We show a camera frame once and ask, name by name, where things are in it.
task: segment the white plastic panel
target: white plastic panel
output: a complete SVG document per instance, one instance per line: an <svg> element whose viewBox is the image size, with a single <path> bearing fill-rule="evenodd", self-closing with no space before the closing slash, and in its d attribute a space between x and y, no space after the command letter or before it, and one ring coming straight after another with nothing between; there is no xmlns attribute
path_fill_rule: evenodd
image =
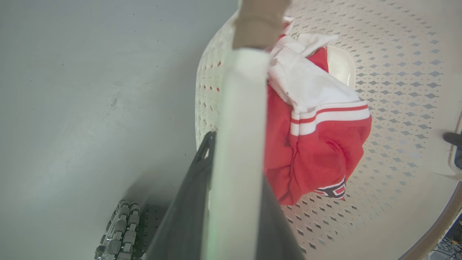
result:
<svg viewBox="0 0 462 260"><path fill-rule="evenodd" d="M346 200L309 194L291 208L284 206L292 230L309 259L326 254L327 259L397 259L436 221L457 184L435 174L451 169L449 146L432 128L451 130L457 113L449 113L454 122L444 124L441 115L460 107L453 98L438 109L447 100L447 88L453 88L453 81L444 79L452 77L445 68L444 33L404 3L387 0L298 0L287 15L296 18L294 37L339 34L335 47L353 58L355 90L369 101L374 118L365 155L347 183ZM231 22L211 40L198 68L196 142L218 130ZM429 150L435 152L435 143L440 147L438 167L430 169L426 164L433 159Z"/></svg>

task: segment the red and white striped cuff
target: red and white striped cuff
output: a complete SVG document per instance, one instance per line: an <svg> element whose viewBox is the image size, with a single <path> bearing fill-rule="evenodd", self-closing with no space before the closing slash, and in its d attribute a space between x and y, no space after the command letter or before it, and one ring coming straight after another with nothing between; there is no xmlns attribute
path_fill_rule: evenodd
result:
<svg viewBox="0 0 462 260"><path fill-rule="evenodd" d="M352 103L325 104L307 113L291 114L290 134L304 136L316 131L319 123L326 121L358 121L369 118L369 108L366 101Z"/></svg>

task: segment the beige strap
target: beige strap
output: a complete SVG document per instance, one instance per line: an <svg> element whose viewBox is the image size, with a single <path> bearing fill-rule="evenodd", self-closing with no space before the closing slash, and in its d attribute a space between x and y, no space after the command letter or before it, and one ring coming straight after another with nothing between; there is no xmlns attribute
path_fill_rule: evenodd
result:
<svg viewBox="0 0 462 260"><path fill-rule="evenodd" d="M277 41L283 25L282 18L290 0L243 0L233 49L265 49Z"/></svg>

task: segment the laundry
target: laundry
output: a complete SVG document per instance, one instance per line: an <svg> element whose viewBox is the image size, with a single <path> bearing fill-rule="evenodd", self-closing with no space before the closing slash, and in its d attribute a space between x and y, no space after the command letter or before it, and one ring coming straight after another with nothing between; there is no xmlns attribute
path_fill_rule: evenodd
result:
<svg viewBox="0 0 462 260"><path fill-rule="evenodd" d="M289 205L309 192L344 198L372 121L367 102L328 74L322 47L336 36L299 39L283 36L271 50L267 88L265 175Z"/></svg>

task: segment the white cloth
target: white cloth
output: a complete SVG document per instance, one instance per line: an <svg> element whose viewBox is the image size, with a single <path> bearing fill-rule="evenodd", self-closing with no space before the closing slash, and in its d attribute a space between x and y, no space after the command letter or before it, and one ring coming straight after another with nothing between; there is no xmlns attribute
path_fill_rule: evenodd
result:
<svg viewBox="0 0 462 260"><path fill-rule="evenodd" d="M332 103L358 102L356 92L306 59L318 48L333 44L337 35L301 34L282 37L271 51L270 86L294 113L307 113Z"/></svg>

